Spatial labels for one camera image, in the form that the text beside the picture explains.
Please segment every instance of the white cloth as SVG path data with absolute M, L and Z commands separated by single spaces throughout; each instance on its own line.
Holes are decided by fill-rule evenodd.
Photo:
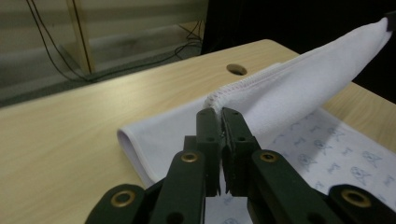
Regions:
M 195 135 L 195 115 L 203 105 L 215 108 L 218 113 L 226 106 L 244 115 L 247 125 L 263 148 L 278 150 L 288 155 L 289 157 L 286 158 L 303 178 L 313 188 L 324 192 L 339 181 L 350 182 L 353 185 L 364 183 L 366 185 L 363 184 L 363 187 L 368 190 L 378 189 L 373 185 L 380 183 L 381 178 L 384 177 L 378 177 L 379 172 L 372 170 L 375 167 L 370 165 L 363 167 L 359 162 L 361 156 L 374 160 L 369 161 L 372 165 L 383 161 L 387 165 L 381 172 L 388 171 L 385 172 L 389 174 L 388 179 L 384 181 L 392 185 L 392 190 L 387 193 L 376 191 L 376 195 L 382 196 L 387 200 L 387 204 L 395 209 L 396 199 L 391 199 L 389 194 L 396 195 L 396 183 L 393 184 L 396 174 L 390 171 L 391 163 L 396 162 L 392 153 L 389 152 L 391 156 L 388 156 L 386 149 L 371 142 L 371 144 L 359 145 L 364 148 L 363 152 L 359 154 L 355 151 L 355 154 L 350 154 L 355 156 L 343 157 L 344 151 L 338 151 L 338 156 L 336 153 L 331 154 L 330 151 L 336 151 L 335 148 L 337 150 L 350 148 L 353 151 L 359 141 L 370 142 L 370 140 L 322 110 L 315 113 L 319 119 L 313 119 L 318 125 L 310 123 L 305 127 L 305 132 L 298 132 L 297 139 L 288 131 L 290 125 L 294 124 L 291 127 L 296 128 L 299 126 L 298 122 L 303 123 L 301 120 L 304 120 L 304 117 L 343 89 L 374 58 L 391 36 L 391 33 L 386 31 L 387 24 L 387 19 L 383 19 L 362 26 L 321 48 L 224 86 L 209 94 L 207 98 L 203 97 L 159 116 L 126 125 L 118 131 L 120 144 L 144 184 L 150 186 L 166 176 L 173 156 L 183 148 L 184 136 Z M 327 131 L 315 137 L 310 136 L 310 130 L 317 126 Z M 345 139 L 347 135 L 343 136 L 340 133 L 351 134 Z M 329 142 L 333 139 L 332 136 L 340 140 L 337 142 L 337 147 Z M 282 151 L 286 150 L 288 144 L 295 146 L 307 144 L 313 149 Z M 329 161 L 322 159 L 323 155 L 332 155 L 332 159 Z M 355 168 L 347 167 L 349 164 L 356 164 L 353 166 Z M 312 171 L 311 166 L 316 166 L 315 170 L 318 171 L 308 172 Z M 338 177 L 321 173 L 329 170 L 331 173 L 336 173 L 337 169 L 349 169 L 350 172 L 338 172 L 340 175 Z M 369 174 L 370 177 L 358 179 L 356 176 L 351 176 L 354 174 L 363 176 Z M 246 202 L 239 201 L 244 199 L 235 199 L 224 194 L 221 198 L 207 199 L 206 223 L 249 223 Z

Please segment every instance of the cable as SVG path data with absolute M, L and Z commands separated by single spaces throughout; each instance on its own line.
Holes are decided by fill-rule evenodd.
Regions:
M 45 41 L 45 38 L 44 38 L 44 36 L 43 36 L 43 34 L 42 34 L 42 31 L 41 31 L 41 29 L 40 29 L 40 25 L 39 25 L 39 23 L 38 23 L 38 21 L 37 21 L 37 18 L 35 17 L 35 13 L 33 12 L 32 6 L 30 5 L 29 0 L 26 0 L 26 3 L 28 4 L 28 6 L 29 6 L 29 8 L 30 8 L 30 11 L 31 11 L 31 13 L 32 13 L 32 16 L 33 16 L 33 18 L 35 19 L 35 24 L 36 24 L 36 26 L 37 26 L 37 29 L 38 29 L 40 35 L 41 35 L 41 39 L 42 39 L 42 41 L 43 41 L 43 43 L 44 43 L 44 47 L 45 47 L 45 49 L 46 49 L 46 52 L 47 52 L 47 54 L 48 54 L 48 56 L 49 56 L 50 61 L 52 62 L 53 66 L 56 68 L 56 70 L 57 70 L 63 77 L 65 77 L 66 79 L 68 79 L 68 80 L 70 80 L 70 81 L 74 81 L 74 82 L 90 82 L 90 83 L 93 83 L 93 82 L 98 81 L 98 80 L 101 79 L 101 78 L 108 77 L 108 76 L 114 75 L 114 74 L 119 73 L 119 72 L 131 70 L 131 69 L 136 69 L 136 68 L 141 68 L 141 67 L 146 67 L 146 66 L 150 66 L 150 65 L 157 64 L 157 63 L 163 63 L 163 62 L 165 62 L 165 61 L 167 61 L 167 60 L 170 60 L 170 59 L 172 59 L 172 58 L 174 58 L 174 57 L 178 57 L 180 60 L 183 60 L 183 58 L 181 58 L 178 54 L 179 54 L 184 48 L 187 48 L 187 47 L 196 47 L 196 48 L 200 48 L 201 45 L 202 45 L 202 38 L 201 38 L 200 36 L 197 36 L 196 34 L 193 33 L 193 32 L 196 30 L 197 27 L 198 27 L 198 29 L 199 29 L 199 31 L 198 31 L 199 34 L 201 33 L 201 23 L 202 23 L 202 22 L 201 22 L 201 21 L 198 21 L 198 22 L 195 24 L 195 27 L 194 27 L 194 28 L 189 32 L 189 34 L 186 36 L 186 39 L 187 39 L 188 41 L 198 40 L 198 42 L 189 42 L 189 43 L 187 43 L 187 44 L 185 44 L 185 45 L 183 45 L 183 46 L 180 46 L 180 47 L 176 48 L 176 49 L 174 50 L 174 54 L 173 54 L 173 55 L 168 56 L 168 57 L 166 57 L 166 58 L 164 58 L 164 59 L 161 59 L 161 60 L 156 61 L 156 62 L 153 62 L 153 63 L 139 64 L 139 65 L 132 66 L 132 67 L 122 68 L 122 69 L 120 69 L 120 70 L 113 71 L 113 72 L 111 72 L 111 73 L 107 73 L 107 74 L 104 74 L 104 75 L 99 76 L 99 77 L 85 78 L 85 77 L 83 77 L 82 75 L 79 75 L 78 73 L 76 73 L 76 72 L 71 68 L 71 66 L 68 64 L 68 62 L 66 61 L 66 59 L 65 59 L 64 56 L 62 55 L 62 53 L 61 53 L 61 52 L 59 51 L 59 49 L 56 47 L 56 44 L 55 44 L 55 42 L 54 42 L 54 40 L 53 40 L 53 38 L 52 38 L 52 36 L 51 36 L 49 30 L 47 29 L 46 25 L 44 24 L 43 20 L 41 19 L 41 16 L 40 16 L 40 14 L 39 14 L 39 12 L 38 12 L 38 9 L 37 9 L 37 7 L 35 6 L 34 0 L 31 0 L 31 1 L 32 1 L 32 4 L 33 4 L 34 8 L 35 8 L 35 13 L 36 13 L 36 15 L 37 15 L 37 17 L 38 17 L 38 19 L 39 19 L 39 21 L 40 21 L 40 23 L 41 23 L 41 26 L 42 26 L 42 27 L 44 28 L 44 30 L 46 31 L 46 33 L 47 33 L 47 35 L 48 35 L 48 37 L 49 37 L 49 39 L 50 39 L 50 41 L 51 41 L 53 47 L 54 47 L 54 48 L 56 49 L 56 51 L 59 53 L 59 55 L 61 56 L 62 60 L 64 61 L 64 63 L 66 64 L 66 66 L 70 69 L 70 71 L 73 72 L 77 77 L 79 77 L 79 78 L 82 79 L 82 80 L 73 79 L 73 78 L 71 78 L 71 77 L 66 76 L 66 75 L 59 69 L 59 67 L 56 65 L 56 63 L 53 61 L 52 57 L 50 56 L 50 52 L 49 52 L 47 43 L 46 43 L 46 41 Z
M 75 80 L 75 79 L 73 79 L 73 78 L 68 77 L 67 75 L 65 75 L 65 74 L 61 71 L 61 69 L 59 69 L 59 67 L 56 65 L 55 61 L 53 61 L 52 57 L 50 56 L 50 51 L 49 51 L 49 49 L 48 49 L 48 47 L 47 47 L 46 40 L 45 40 L 45 38 L 44 38 L 44 36 L 43 36 L 43 33 L 41 32 L 40 25 L 38 24 L 38 21 L 37 21 L 37 19 L 35 18 L 35 13 L 33 12 L 33 9 L 32 9 L 32 6 L 31 6 L 30 3 L 29 3 L 29 0 L 26 0 L 26 3 L 27 3 L 27 5 L 29 6 L 29 9 L 30 9 L 30 12 L 32 13 L 33 18 L 35 19 L 35 25 L 37 26 L 38 32 L 40 33 L 41 40 L 43 41 L 44 47 L 45 47 L 46 52 L 47 52 L 47 55 L 49 56 L 49 60 L 52 62 L 52 64 L 53 64 L 53 66 L 55 67 L 55 69 L 61 74 L 61 76 L 63 76 L 64 78 L 66 78 L 66 79 L 69 80 L 69 81 L 80 81 L 80 80 Z
M 85 78 L 84 76 L 82 76 L 82 75 L 76 73 L 76 72 L 74 71 L 74 69 L 72 69 L 72 67 L 70 66 L 70 64 L 69 64 L 69 63 L 67 62 L 67 60 L 64 58 L 64 56 L 63 56 L 62 53 L 59 51 L 59 49 L 56 47 L 56 44 L 55 44 L 55 42 L 54 42 L 54 40 L 53 40 L 53 38 L 52 38 L 52 36 L 51 36 L 49 30 L 47 29 L 47 26 L 44 24 L 43 20 L 41 19 L 41 15 L 40 15 L 40 13 L 38 12 L 37 6 L 35 5 L 35 1 L 34 1 L 34 0 L 31 0 L 31 2 L 32 2 L 33 7 L 34 7 L 34 9 L 35 9 L 35 14 L 36 14 L 37 17 L 38 17 L 38 20 L 40 21 L 42 27 L 43 27 L 44 30 L 46 31 L 46 33 L 47 33 L 47 35 L 48 35 L 48 37 L 49 37 L 49 40 L 50 40 L 50 42 L 52 43 L 52 46 L 56 49 L 56 51 L 58 52 L 59 56 L 60 56 L 60 57 L 62 58 L 62 60 L 64 61 L 64 64 L 65 64 L 65 65 L 70 69 L 70 71 L 71 71 L 73 74 L 75 74 L 77 77 L 81 78 L 81 79 L 84 80 L 84 81 L 91 82 L 89 79 L 87 79 L 87 78 Z

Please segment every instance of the dark background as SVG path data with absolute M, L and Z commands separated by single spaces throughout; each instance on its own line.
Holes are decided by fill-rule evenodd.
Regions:
M 202 54 L 272 39 L 298 53 L 396 10 L 396 0 L 209 0 Z M 396 36 L 353 81 L 396 103 Z

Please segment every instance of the brass screw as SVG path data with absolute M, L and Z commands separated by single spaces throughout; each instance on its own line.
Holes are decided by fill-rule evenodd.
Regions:
M 195 162 L 198 160 L 198 155 L 193 152 L 186 152 L 181 156 L 181 160 L 185 162 Z
M 344 198 L 344 200 L 355 206 L 361 208 L 366 208 L 371 206 L 370 199 L 366 195 L 354 189 L 343 189 L 343 191 L 341 191 L 341 196 Z
M 263 152 L 260 155 L 260 159 L 262 159 L 262 161 L 275 162 L 275 161 L 277 161 L 278 157 L 277 157 L 277 155 L 275 153 Z
M 121 200 L 120 196 L 126 197 L 126 200 Z M 134 198 L 136 197 L 136 194 L 131 191 L 131 190 L 122 190 L 116 194 L 113 195 L 111 198 L 111 204 L 115 207 L 125 207 L 129 204 L 131 204 L 134 201 Z

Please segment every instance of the screw hole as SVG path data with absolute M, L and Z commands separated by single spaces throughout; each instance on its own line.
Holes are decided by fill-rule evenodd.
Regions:
M 260 159 L 262 159 L 262 161 L 274 162 L 277 161 L 277 155 L 271 152 L 263 152 L 260 155 Z
M 353 190 L 353 189 L 344 189 L 341 192 L 341 196 L 346 200 L 347 202 L 358 206 L 358 207 L 370 207 L 371 206 L 371 201 L 370 199 L 365 196 L 364 194 Z
M 237 76 L 244 76 L 248 73 L 248 70 L 244 66 L 236 63 L 230 63 L 226 68 L 229 72 Z
M 195 153 L 187 152 L 181 156 L 181 159 L 185 162 L 194 162 L 198 160 L 198 156 Z
M 131 190 L 122 190 L 111 197 L 111 204 L 115 207 L 124 207 L 134 201 L 135 194 Z
M 183 223 L 184 217 L 181 213 L 171 213 L 166 218 L 167 224 L 181 224 Z

